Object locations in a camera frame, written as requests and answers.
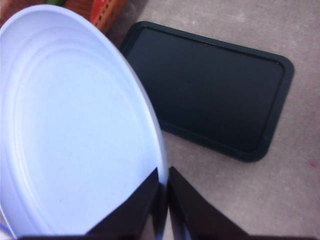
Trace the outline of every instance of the black plastic piece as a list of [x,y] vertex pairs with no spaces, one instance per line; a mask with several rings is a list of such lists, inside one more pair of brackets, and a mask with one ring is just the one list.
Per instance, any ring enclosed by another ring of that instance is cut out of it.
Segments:
[[315,240],[248,235],[210,205],[174,167],[169,169],[168,197],[175,240]]
[[247,162],[267,153],[294,74],[287,58],[147,21],[120,51],[164,130]]
[[140,187],[121,206],[93,227],[87,235],[139,236],[146,225],[149,215],[152,217],[153,235],[159,224],[157,208],[160,184],[158,172],[154,170]]

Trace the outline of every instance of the gray concrete floor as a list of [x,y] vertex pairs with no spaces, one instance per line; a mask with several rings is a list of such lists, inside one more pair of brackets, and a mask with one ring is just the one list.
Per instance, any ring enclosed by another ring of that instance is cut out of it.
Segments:
[[[175,166],[250,234],[320,238],[320,1],[128,0],[108,37],[151,21],[289,58],[295,75],[268,154],[243,163],[163,132]],[[165,240],[172,240],[170,221]]]

